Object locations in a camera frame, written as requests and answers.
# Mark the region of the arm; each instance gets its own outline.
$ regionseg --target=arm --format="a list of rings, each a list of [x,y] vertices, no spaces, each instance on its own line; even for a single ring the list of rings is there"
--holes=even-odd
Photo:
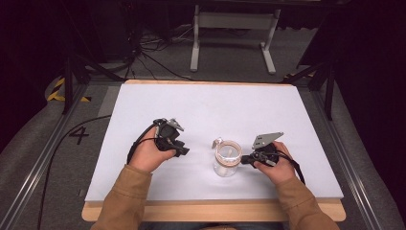
[[[153,138],[154,133],[155,127],[143,139]],[[140,143],[105,198],[99,219],[91,229],[138,229],[144,215],[151,173],[174,154],[174,150],[159,151],[153,140]]]
[[[282,142],[274,142],[274,145],[277,150],[291,157]],[[313,193],[296,177],[293,166],[286,159],[280,158],[275,167],[267,167],[260,162],[255,162],[254,165],[276,185],[282,208],[289,215],[290,229],[339,229],[322,212]]]

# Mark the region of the gray floor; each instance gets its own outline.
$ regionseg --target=gray floor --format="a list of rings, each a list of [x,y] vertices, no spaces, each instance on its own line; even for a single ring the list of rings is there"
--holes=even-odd
[[[204,33],[201,37],[199,70],[196,73],[189,71],[192,53],[192,43],[189,40],[169,46],[164,51],[148,54],[173,72],[197,81],[277,82],[284,75],[298,71],[295,67],[314,33],[315,31],[308,30],[276,31],[271,46],[271,54],[277,68],[275,76],[270,76],[266,72],[259,50],[260,39],[265,34],[260,32],[249,32],[242,36],[224,31]],[[143,57],[141,60],[155,78],[178,80],[153,61]],[[133,71],[136,79],[152,79],[151,74],[139,61],[133,64]],[[125,71],[122,71],[118,74],[123,76],[124,73]],[[53,87],[51,84],[48,91],[44,92],[44,97]],[[82,121],[111,113],[118,87],[116,82],[109,81],[102,76],[95,76],[83,94],[83,96],[91,97],[92,101],[78,103],[72,116],[67,120],[64,132]],[[327,123],[324,114],[317,106],[318,99],[324,95],[323,90],[313,93],[305,87],[298,87],[298,89],[345,195],[342,202],[347,212],[347,219],[339,223],[341,229],[405,229],[392,197],[363,147],[338,87],[334,92],[333,122]],[[58,121],[63,119],[60,115],[62,109],[62,102],[49,102],[21,129],[0,154],[1,219],[6,216]],[[78,138],[67,137],[56,152],[46,194],[41,229],[88,229],[91,226],[91,223],[82,220],[80,216],[84,202],[83,194],[89,186],[96,166],[108,119],[94,121],[83,126],[86,128],[86,133],[90,135],[83,138],[80,145],[77,145]],[[368,204],[358,204],[359,200],[351,185],[351,178],[347,174],[346,166],[341,163],[335,140],[331,137],[331,127],[337,131],[347,157],[365,188],[373,211],[369,217],[376,218],[377,226],[371,226],[364,212],[360,211]],[[38,181],[28,202],[23,204],[25,208],[21,209],[20,215],[14,219],[14,229],[36,228],[43,183],[44,176]]]

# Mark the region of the brown sleeve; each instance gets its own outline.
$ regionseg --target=brown sleeve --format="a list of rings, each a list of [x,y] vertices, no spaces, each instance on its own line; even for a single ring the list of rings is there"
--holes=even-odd
[[[339,229],[337,224],[317,204],[313,193],[294,177],[277,185],[280,203],[289,215],[291,230]]]
[[[150,182],[151,173],[125,165],[104,200],[98,221],[91,229],[138,229]]]

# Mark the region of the yellow and black tape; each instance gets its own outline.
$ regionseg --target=yellow and black tape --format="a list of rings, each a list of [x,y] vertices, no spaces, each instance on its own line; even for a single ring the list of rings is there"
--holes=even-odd
[[[50,96],[48,96],[48,101],[60,101],[60,102],[65,102],[65,97],[59,96],[57,93],[62,87],[62,84],[65,83],[65,78],[60,77],[60,79],[56,82],[54,89],[52,90]],[[90,103],[92,101],[92,97],[82,97],[80,99],[81,102],[83,103]]]

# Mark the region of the dark background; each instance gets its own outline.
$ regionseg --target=dark background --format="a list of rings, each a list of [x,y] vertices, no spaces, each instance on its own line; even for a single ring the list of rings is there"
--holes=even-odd
[[[328,55],[343,27],[348,44],[338,58],[336,81],[358,133],[377,171],[392,193],[406,220],[404,152],[406,149],[406,97],[403,76],[406,66],[406,20],[401,1],[355,1],[361,6],[354,21],[331,17],[324,21],[306,53],[316,61]],[[67,47],[41,1],[1,1],[0,6],[0,150],[13,135],[46,105],[45,89],[60,75]],[[96,62],[128,55],[120,12],[110,3],[55,1],[53,11],[72,36],[76,52]],[[191,6],[143,9],[147,27],[165,37],[171,28],[190,23]],[[279,27],[319,27],[325,12],[282,12]]]

